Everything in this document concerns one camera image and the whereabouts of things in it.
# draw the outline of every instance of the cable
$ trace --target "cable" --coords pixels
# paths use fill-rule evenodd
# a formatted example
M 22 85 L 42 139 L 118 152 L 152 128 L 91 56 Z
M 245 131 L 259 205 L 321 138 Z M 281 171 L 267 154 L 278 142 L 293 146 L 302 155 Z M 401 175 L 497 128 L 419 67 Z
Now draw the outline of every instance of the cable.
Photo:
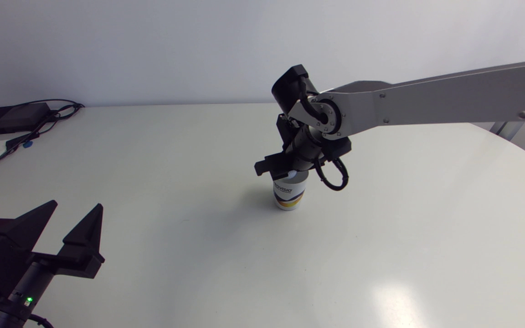
M 302 77 L 299 80 L 299 90 L 301 92 L 299 96 L 299 101 L 301 102 L 301 105 L 303 106 L 305 112 L 307 112 L 307 114 L 309 114 L 312 118 L 315 118 L 315 120 L 318 120 L 323 124 L 327 124 L 327 122 L 329 121 L 327 115 L 325 113 L 319 113 L 309 103 L 309 100 L 307 99 L 307 86 L 305 85 L 305 82 L 303 81 Z
M 52 324 L 48 320 L 42 318 L 41 316 L 30 315 L 30 317 L 27 319 L 35 321 L 38 324 L 38 326 L 44 326 L 44 328 L 54 328 L 54 326 L 52 326 Z
M 56 126 L 56 124 L 58 124 L 58 122 L 60 122 L 60 114 L 56 114 L 56 120 L 54 120 L 54 124 L 52 124 L 52 126 L 50 126 L 48 129 L 45 129 L 44 131 L 41 131 L 39 132 L 40 135 L 43 135 L 44 133 L 50 131 L 52 128 L 54 128 L 54 126 Z
M 341 161 L 341 159 L 336 158 L 333 160 L 333 162 L 336 168 L 341 172 L 341 185 L 331 184 L 327 180 L 327 178 L 323 174 L 323 170 L 321 168 L 321 163 L 319 162 L 319 158 L 315 160 L 315 171 L 317 171 L 317 175 L 319 175 L 321 182 L 323 182 L 329 189 L 340 191 L 343 188 L 345 188 L 346 185 L 348 185 L 348 180 L 350 180 L 350 176 L 348 175 L 348 170 L 345 168 L 344 163 Z
M 85 107 L 83 104 L 80 104 L 78 102 L 75 102 L 75 101 L 72 101 L 72 100 L 67 100 L 67 99 L 42 99 L 42 100 L 34 100 L 33 102 L 24 102 L 22 104 L 17 104 L 17 105 L 14 105 L 12 107 L 17 107 L 17 106 L 25 106 L 27 104 L 33 104 L 33 103 L 41 103 L 41 102 L 52 102 L 52 101 L 59 101 L 59 102 L 69 102 L 71 104 L 69 105 L 66 105 L 58 110 L 53 110 L 51 111 L 51 115 L 49 115 L 47 118 L 45 118 L 42 123 L 40 123 L 40 125 L 38 125 L 35 129 L 33 129 L 32 132 L 28 133 L 25 138 L 21 139 L 19 142 L 17 142 L 15 145 L 13 145 L 12 147 L 9 147 L 9 149 L 4 152 L 2 155 L 0 155 L 0 160 L 2 160 L 3 158 L 5 158 L 6 156 L 12 154 L 13 152 L 15 152 L 17 150 L 17 147 L 19 147 L 19 145 L 31 140 L 34 138 L 34 135 L 40 135 L 41 133 L 39 133 L 40 129 L 42 129 L 42 127 L 44 125 L 46 125 L 46 123 L 54 123 L 52 124 L 52 126 L 48 129 L 46 129 L 46 131 L 43 131 L 43 133 L 46 133 L 48 131 L 50 131 L 54 125 L 56 125 L 56 123 L 60 120 L 66 120 L 68 118 L 71 118 L 71 116 L 73 116 L 74 114 L 76 114 L 81 108 Z M 70 114 L 67 114 L 65 116 L 61 116 L 60 115 L 60 112 L 64 111 L 64 110 L 67 110 L 69 108 L 74 108 L 74 110 L 70 113 Z
M 499 135 L 500 133 L 502 133 L 502 130 L 506 127 L 507 124 L 508 122 L 504 122 L 504 124 L 502 124 L 502 126 L 498 129 L 498 132 L 496 132 L 496 134 Z

